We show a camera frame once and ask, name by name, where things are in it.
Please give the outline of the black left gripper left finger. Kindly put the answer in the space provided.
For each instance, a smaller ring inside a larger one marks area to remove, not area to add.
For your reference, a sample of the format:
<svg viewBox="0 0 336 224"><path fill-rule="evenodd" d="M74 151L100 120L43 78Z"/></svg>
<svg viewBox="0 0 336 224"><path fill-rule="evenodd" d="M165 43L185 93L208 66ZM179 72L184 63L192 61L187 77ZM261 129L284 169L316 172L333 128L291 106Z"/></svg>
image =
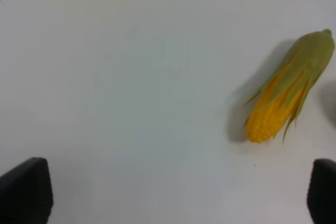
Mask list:
<svg viewBox="0 0 336 224"><path fill-rule="evenodd" d="M1 223L47 223L54 205L45 158L32 157L1 176Z"/></svg>

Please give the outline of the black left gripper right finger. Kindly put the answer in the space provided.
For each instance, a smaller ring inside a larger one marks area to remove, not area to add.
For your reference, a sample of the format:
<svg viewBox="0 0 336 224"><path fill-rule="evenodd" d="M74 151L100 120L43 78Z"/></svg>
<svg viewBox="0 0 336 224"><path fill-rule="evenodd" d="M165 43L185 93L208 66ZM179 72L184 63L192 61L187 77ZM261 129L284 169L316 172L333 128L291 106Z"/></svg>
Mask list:
<svg viewBox="0 0 336 224"><path fill-rule="evenodd" d="M313 162L307 194L307 206L314 223L335 224L335 162L316 159Z"/></svg>

